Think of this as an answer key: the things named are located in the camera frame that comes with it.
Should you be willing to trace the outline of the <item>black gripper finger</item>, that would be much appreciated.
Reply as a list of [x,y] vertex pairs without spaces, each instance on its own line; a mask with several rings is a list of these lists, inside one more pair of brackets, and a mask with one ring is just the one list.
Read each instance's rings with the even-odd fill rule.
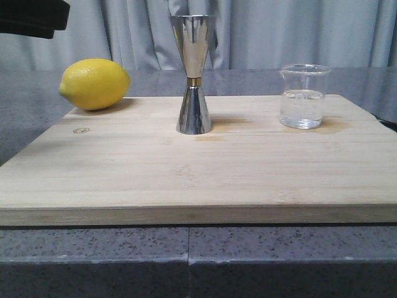
[[1,0],[1,33],[52,39],[66,29],[69,10],[66,1]]

